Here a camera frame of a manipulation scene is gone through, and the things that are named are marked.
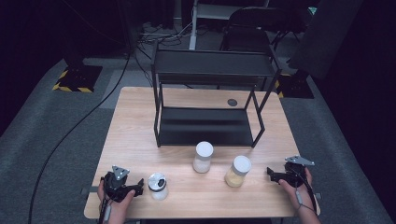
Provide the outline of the person's right hand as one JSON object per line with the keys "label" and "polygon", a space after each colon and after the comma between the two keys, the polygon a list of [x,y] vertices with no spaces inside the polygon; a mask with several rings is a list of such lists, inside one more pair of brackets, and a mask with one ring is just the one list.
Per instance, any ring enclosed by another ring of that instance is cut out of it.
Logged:
{"label": "person's right hand", "polygon": [[278,184],[288,194],[290,202],[296,212],[297,209],[302,206],[308,207],[315,212],[315,206],[312,203],[310,193],[306,185],[301,185],[300,187],[295,188],[284,179],[281,179]]}

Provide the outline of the white metal desk frame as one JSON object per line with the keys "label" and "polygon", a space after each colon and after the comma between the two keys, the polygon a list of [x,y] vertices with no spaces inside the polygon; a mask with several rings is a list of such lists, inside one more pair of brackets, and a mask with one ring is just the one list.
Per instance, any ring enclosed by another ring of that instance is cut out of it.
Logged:
{"label": "white metal desk frame", "polygon": [[243,7],[267,7],[269,0],[192,0],[189,49],[195,50],[199,19],[227,21]]}

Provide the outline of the white-lid jar with yellow powder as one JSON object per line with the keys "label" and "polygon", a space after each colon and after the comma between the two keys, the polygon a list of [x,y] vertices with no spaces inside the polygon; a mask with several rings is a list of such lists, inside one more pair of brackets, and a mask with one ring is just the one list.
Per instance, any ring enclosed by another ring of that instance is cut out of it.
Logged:
{"label": "white-lid jar with yellow powder", "polygon": [[251,161],[248,157],[243,155],[235,157],[230,169],[224,176],[227,185],[232,188],[241,187],[250,169]]}

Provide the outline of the white-lid jar with white powder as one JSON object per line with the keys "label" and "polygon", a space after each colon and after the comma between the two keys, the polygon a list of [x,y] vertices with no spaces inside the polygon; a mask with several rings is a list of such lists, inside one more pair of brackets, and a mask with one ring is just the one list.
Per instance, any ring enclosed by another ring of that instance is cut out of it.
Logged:
{"label": "white-lid jar with white powder", "polygon": [[202,141],[197,144],[192,164],[197,173],[203,174],[209,171],[213,152],[214,148],[209,142]]}

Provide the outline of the small silver-lid jar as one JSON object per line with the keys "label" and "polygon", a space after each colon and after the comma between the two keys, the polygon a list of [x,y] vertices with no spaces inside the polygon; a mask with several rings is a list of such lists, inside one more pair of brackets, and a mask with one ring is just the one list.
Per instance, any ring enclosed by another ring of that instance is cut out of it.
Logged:
{"label": "small silver-lid jar", "polygon": [[148,189],[154,200],[162,201],[168,195],[167,180],[164,174],[154,173],[148,178]]}

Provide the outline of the person's left hand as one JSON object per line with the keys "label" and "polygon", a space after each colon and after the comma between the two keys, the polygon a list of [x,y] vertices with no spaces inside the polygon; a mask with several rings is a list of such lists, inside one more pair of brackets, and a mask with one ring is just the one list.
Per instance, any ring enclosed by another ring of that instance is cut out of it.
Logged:
{"label": "person's left hand", "polygon": [[[106,194],[104,193],[104,180],[100,180],[98,190],[97,190],[97,196],[99,200],[101,201],[99,205],[99,209],[102,205],[102,200],[105,198]],[[111,204],[111,213],[110,217],[125,217],[127,215],[128,207],[132,200],[134,199],[134,190],[131,190],[128,192],[126,197],[123,199],[122,202],[120,203],[112,203]]]}

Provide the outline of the black yellow-striped stand base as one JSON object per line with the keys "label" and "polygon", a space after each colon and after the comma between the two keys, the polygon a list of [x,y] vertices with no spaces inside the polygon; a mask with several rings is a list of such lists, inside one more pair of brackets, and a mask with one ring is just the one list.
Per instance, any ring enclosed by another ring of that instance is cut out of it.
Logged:
{"label": "black yellow-striped stand base", "polygon": [[314,98],[306,77],[298,75],[281,74],[276,81],[276,93],[280,98]]}
{"label": "black yellow-striped stand base", "polygon": [[81,68],[66,67],[52,89],[54,91],[94,92],[94,85],[102,69],[102,66],[95,65],[84,65]]}

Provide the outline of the black folding chair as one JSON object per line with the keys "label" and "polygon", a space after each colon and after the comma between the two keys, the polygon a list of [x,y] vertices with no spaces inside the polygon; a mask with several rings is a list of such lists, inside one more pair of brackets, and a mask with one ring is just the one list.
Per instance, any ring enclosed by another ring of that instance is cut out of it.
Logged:
{"label": "black folding chair", "polygon": [[288,33],[293,21],[293,11],[279,7],[244,7],[229,18],[220,43],[223,51],[263,52],[277,49]]}

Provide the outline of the black metal two-tier shelf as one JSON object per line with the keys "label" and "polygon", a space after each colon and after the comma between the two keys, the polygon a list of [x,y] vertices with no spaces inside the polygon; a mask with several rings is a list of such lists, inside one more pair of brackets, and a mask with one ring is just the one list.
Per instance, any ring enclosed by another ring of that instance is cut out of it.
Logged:
{"label": "black metal two-tier shelf", "polygon": [[[265,131],[262,110],[280,73],[272,47],[245,52],[154,46],[157,145],[207,141],[216,147],[254,147]],[[229,106],[229,99],[237,106]]]}

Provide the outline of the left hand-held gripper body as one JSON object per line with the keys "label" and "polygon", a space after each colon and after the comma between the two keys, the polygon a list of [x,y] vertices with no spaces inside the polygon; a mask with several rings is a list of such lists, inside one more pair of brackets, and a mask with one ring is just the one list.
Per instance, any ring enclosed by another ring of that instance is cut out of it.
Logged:
{"label": "left hand-held gripper body", "polygon": [[112,171],[105,175],[105,194],[114,202],[120,203],[126,197],[128,190],[125,183],[129,173],[130,171],[128,169],[113,165]]}

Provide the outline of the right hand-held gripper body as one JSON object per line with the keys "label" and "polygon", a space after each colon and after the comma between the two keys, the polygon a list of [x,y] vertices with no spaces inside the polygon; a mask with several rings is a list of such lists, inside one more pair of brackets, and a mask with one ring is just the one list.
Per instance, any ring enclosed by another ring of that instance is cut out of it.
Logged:
{"label": "right hand-held gripper body", "polygon": [[305,184],[307,182],[305,167],[314,166],[315,163],[300,155],[287,157],[285,161],[286,181],[293,187]]}

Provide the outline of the dark grey hanging panel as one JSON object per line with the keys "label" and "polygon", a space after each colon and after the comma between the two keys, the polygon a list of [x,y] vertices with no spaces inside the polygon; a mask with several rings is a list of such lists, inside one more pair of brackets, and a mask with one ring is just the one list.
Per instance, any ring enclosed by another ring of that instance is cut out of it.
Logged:
{"label": "dark grey hanging panel", "polygon": [[364,0],[321,0],[289,67],[325,78]]}

